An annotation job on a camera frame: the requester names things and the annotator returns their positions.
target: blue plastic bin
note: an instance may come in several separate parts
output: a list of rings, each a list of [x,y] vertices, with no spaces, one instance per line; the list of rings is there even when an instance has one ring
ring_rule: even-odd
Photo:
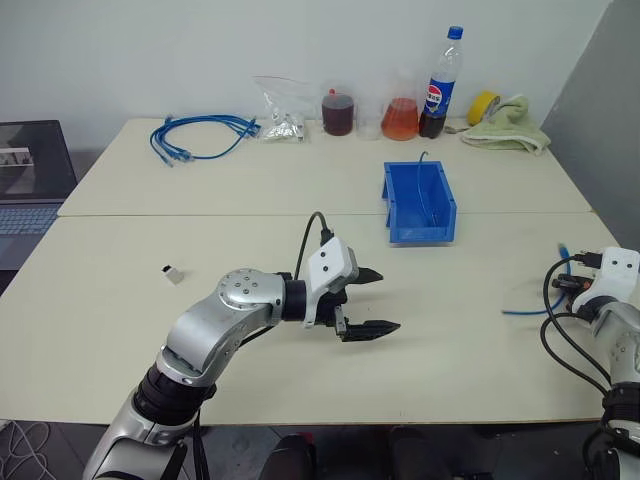
[[[457,207],[440,162],[386,162],[384,176],[391,243],[453,241]]]

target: laptop screen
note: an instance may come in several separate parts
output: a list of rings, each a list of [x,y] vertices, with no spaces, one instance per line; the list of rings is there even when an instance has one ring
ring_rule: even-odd
[[[0,203],[64,200],[76,183],[57,120],[0,123]]]

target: black cable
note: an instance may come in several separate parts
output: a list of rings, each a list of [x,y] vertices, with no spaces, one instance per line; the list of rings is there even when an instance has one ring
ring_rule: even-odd
[[[562,317],[574,317],[575,315],[572,315],[571,313],[559,313],[556,316],[558,318],[562,318]],[[540,340],[542,341],[542,346],[547,351],[547,353],[549,355],[551,355],[551,358],[553,358],[556,362],[558,362],[564,368],[569,370],[571,373],[573,373],[574,375],[577,375],[578,377],[582,378],[583,380],[589,382],[591,385],[593,385],[598,390],[600,390],[600,392],[602,393],[603,396],[606,395],[607,394],[606,388],[604,388],[602,385],[600,385],[596,380],[591,378],[589,375],[587,375],[585,373],[582,373],[580,370],[578,370],[574,366],[572,366],[569,363],[565,362],[563,359],[561,359],[551,349],[551,347],[549,346],[549,343],[547,342],[547,328],[549,327],[551,322],[552,322],[551,318],[547,318],[544,322],[542,322],[542,326],[540,327]]]
[[[193,422],[193,465],[196,470],[196,480],[210,480],[207,453],[202,444],[202,432],[200,430],[200,410]]]
[[[298,252],[298,261],[296,262],[296,272],[293,275],[293,279],[297,280],[300,275],[300,266],[302,265],[302,257],[304,256],[304,249],[307,246],[307,238],[309,237],[309,230],[311,230],[311,225],[313,225],[313,221],[319,218],[320,223],[322,224],[323,230],[329,230],[327,227],[327,221],[324,218],[324,215],[321,212],[313,212],[309,221],[307,222],[307,228],[304,229],[304,236],[302,237],[302,243],[300,244],[300,251]]]
[[[267,333],[269,330],[271,330],[273,327],[264,327],[262,330],[258,330],[257,332],[252,333],[251,335],[249,335],[248,337],[245,337],[241,342],[240,342],[240,346],[238,348],[240,348],[243,345],[246,345],[247,343],[249,343],[251,340],[255,340],[256,338],[264,335],[265,333]]]
[[[609,383],[609,385],[611,385],[611,376],[609,375],[609,373],[602,367],[602,365],[600,365],[600,363],[598,363],[598,361],[595,358],[593,358],[591,355],[589,355],[580,345],[578,345],[571,338],[571,336],[569,336],[569,334],[564,330],[564,328],[562,328],[562,325],[560,325],[560,323],[558,322],[557,317],[562,315],[563,317],[569,316],[569,317],[578,318],[580,320],[582,320],[582,319],[580,317],[578,317],[577,315],[573,315],[573,314],[555,314],[553,312],[553,309],[551,308],[551,301],[549,300],[549,283],[551,282],[551,277],[553,276],[553,272],[558,267],[564,265],[565,263],[570,262],[571,260],[577,260],[576,256],[572,255],[571,257],[563,258],[562,260],[554,263],[551,266],[551,268],[547,271],[547,274],[544,277],[544,284],[542,285],[542,299],[544,300],[544,306],[545,306],[545,308],[547,310],[547,314],[549,315],[549,319],[551,320],[553,325],[556,327],[556,330],[558,330],[560,335],[562,335],[562,338],[564,338],[567,341],[567,343],[569,343],[569,345],[571,345],[574,348],[574,350],[576,352],[578,352],[580,355],[582,355],[591,365],[593,365],[596,368],[596,370],[598,370],[598,372],[600,372],[600,374],[607,380],[607,383]]]

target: yellow tape roll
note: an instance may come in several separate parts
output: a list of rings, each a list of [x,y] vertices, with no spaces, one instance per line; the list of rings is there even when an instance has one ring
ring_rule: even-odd
[[[469,125],[471,126],[477,125],[482,121],[485,115],[492,115],[499,103],[500,95],[485,90],[480,93],[480,95],[478,95],[471,104],[469,113],[467,113],[467,122],[469,122]]]

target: laptop keyboard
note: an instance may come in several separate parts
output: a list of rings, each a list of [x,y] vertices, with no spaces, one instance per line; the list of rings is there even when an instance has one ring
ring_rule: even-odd
[[[0,235],[40,235],[56,219],[58,207],[0,208]]]

